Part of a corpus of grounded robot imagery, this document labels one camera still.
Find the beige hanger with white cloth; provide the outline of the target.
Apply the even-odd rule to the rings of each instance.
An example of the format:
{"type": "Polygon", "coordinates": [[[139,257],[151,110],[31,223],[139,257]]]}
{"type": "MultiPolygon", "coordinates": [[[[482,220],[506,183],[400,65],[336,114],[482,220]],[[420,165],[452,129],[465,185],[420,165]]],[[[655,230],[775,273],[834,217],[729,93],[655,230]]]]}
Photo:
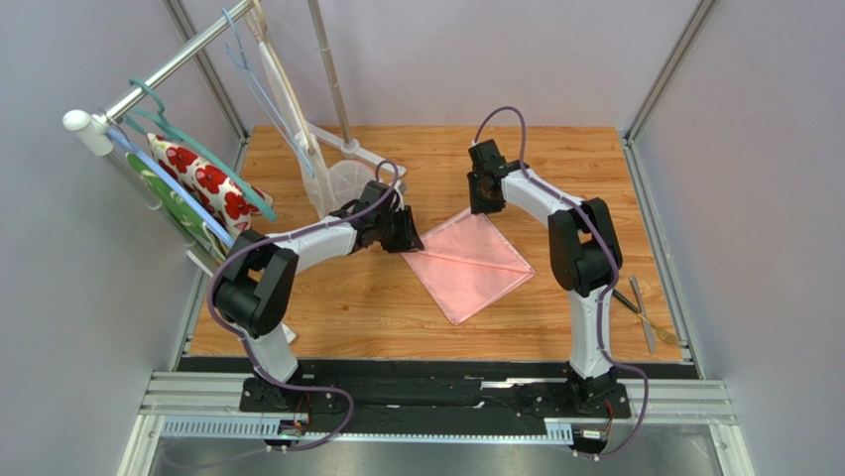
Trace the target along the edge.
{"type": "Polygon", "coordinates": [[[281,134],[296,154],[305,194],[317,215],[322,218],[335,206],[329,169],[274,49],[261,2],[252,1],[251,5],[246,24],[257,44],[259,58],[270,86],[272,118],[281,126],[281,134]]]}

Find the blue plastic hanger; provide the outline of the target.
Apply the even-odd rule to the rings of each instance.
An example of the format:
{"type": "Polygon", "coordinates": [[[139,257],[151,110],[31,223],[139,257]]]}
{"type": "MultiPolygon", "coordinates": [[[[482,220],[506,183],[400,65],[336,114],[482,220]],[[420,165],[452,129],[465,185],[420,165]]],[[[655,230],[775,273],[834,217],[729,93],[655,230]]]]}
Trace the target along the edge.
{"type": "Polygon", "coordinates": [[[195,200],[192,195],[186,191],[181,184],[168,174],[158,163],[151,158],[144,150],[139,148],[125,134],[115,128],[108,128],[105,136],[112,142],[121,146],[126,152],[132,153],[139,158],[151,171],[153,171],[164,183],[166,183],[173,193],[180,196],[183,202],[191,208],[194,213],[207,225],[209,230],[217,237],[217,239],[227,247],[234,244],[233,237],[226,231],[226,229],[218,223],[211,214],[209,214],[201,203],[195,200]]]}

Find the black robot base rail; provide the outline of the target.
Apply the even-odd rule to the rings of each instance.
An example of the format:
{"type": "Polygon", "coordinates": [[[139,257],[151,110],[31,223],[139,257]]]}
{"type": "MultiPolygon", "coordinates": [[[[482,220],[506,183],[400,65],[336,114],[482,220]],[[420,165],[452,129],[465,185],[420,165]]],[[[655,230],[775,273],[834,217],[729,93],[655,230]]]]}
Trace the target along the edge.
{"type": "Polygon", "coordinates": [[[580,384],[565,362],[303,359],[279,389],[258,375],[242,385],[245,413],[300,414],[307,430],[523,436],[547,418],[625,419],[614,375],[580,384]]]}

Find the green patterned cloth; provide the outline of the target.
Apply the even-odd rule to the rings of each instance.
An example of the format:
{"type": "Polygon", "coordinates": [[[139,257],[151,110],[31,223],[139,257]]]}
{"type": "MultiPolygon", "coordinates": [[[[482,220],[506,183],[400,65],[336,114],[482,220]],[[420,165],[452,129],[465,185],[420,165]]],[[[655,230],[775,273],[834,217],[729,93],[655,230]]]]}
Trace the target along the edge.
{"type": "Polygon", "coordinates": [[[181,230],[202,245],[215,260],[221,261],[224,258],[222,243],[200,215],[161,177],[149,169],[137,155],[127,153],[126,161],[153,194],[162,201],[165,209],[181,230]]]}

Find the pink cloth napkin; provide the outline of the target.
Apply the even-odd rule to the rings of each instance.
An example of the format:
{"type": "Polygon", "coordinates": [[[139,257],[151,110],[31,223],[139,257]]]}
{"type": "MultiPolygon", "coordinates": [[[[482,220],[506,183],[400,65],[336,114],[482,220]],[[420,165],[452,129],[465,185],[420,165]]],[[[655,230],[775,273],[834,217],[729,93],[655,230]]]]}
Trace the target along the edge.
{"type": "Polygon", "coordinates": [[[484,214],[466,208],[403,255],[445,318],[459,325],[533,278],[535,268],[484,214]]]}

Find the light blue thin hanger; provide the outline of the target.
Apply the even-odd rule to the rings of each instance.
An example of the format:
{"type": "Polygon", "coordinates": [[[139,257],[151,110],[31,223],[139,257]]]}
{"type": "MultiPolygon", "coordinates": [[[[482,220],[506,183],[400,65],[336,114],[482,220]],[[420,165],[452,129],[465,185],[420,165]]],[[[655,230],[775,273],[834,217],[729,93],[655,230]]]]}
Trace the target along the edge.
{"type": "Polygon", "coordinates": [[[295,135],[292,133],[291,128],[287,121],[283,118],[282,114],[279,112],[278,108],[276,107],[275,101],[270,98],[270,95],[262,86],[262,83],[259,81],[255,73],[253,72],[252,68],[247,59],[247,55],[244,51],[243,44],[241,38],[238,34],[237,27],[235,25],[235,21],[232,19],[229,11],[225,8],[221,10],[223,16],[234,34],[235,41],[237,42],[238,53],[235,54],[232,49],[230,48],[228,43],[224,44],[224,49],[226,55],[232,60],[235,66],[240,70],[241,76],[246,83],[248,89],[250,90],[253,98],[257,101],[261,109],[263,110],[264,114],[267,118],[271,121],[271,124],[277,130],[277,132],[282,136],[288,146],[292,149],[297,158],[301,170],[305,172],[307,176],[310,178],[315,177],[315,171],[311,164],[310,159],[306,156],[306,152],[304,148],[300,145],[299,141],[295,138],[295,135]]]}

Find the teal plastic hanger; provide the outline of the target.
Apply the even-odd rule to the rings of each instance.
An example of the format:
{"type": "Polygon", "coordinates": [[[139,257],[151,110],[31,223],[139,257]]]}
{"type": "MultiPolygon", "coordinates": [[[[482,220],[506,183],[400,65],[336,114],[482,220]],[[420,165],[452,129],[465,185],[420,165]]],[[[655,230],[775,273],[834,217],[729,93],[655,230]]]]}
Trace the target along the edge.
{"type": "Polygon", "coordinates": [[[157,105],[157,110],[153,113],[143,108],[133,106],[124,116],[124,121],[127,125],[139,133],[144,132],[144,129],[134,119],[129,117],[130,114],[134,114],[135,116],[143,117],[155,124],[164,133],[168,141],[183,142],[193,147],[204,158],[220,168],[244,192],[245,199],[250,205],[255,207],[271,221],[275,221],[278,218],[277,213],[273,209],[273,205],[263,198],[250,183],[242,179],[221,159],[195,140],[192,136],[171,123],[166,116],[167,108],[164,101],[149,84],[136,77],[130,77],[129,84],[138,87],[143,93],[152,98],[157,105]]]}

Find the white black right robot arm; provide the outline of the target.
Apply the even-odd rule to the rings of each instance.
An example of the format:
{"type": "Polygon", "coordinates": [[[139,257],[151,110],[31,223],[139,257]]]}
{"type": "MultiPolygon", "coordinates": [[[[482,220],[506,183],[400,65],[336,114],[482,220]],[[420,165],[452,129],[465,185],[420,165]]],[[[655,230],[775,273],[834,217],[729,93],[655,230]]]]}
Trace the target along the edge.
{"type": "Polygon", "coordinates": [[[607,203],[557,189],[523,162],[507,161],[492,140],[473,144],[468,154],[472,213],[515,205],[545,225],[550,267],[569,299],[572,347],[565,397],[581,414],[602,408],[616,384],[609,313],[622,266],[607,203]]]}

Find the red floral white cloth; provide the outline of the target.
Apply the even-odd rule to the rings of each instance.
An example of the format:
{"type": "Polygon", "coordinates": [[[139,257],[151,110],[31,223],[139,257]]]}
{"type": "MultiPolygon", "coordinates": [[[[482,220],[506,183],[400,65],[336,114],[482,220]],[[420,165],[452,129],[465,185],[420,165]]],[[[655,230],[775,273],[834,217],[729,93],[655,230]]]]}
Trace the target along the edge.
{"type": "Polygon", "coordinates": [[[253,227],[263,212],[219,166],[192,150],[152,133],[146,135],[153,159],[233,236],[253,227]]]}

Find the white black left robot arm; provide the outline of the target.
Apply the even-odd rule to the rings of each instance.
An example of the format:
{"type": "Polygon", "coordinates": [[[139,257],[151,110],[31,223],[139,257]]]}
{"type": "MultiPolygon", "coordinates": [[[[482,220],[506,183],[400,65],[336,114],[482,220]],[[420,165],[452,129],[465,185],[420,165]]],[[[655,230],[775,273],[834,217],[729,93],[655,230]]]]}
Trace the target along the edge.
{"type": "Polygon", "coordinates": [[[391,254],[424,249],[412,209],[396,189],[375,180],[359,198],[307,227],[241,233],[212,275],[206,305],[212,318],[239,339],[258,376],[286,388],[299,367],[282,329],[297,275],[373,244],[391,254]]]}

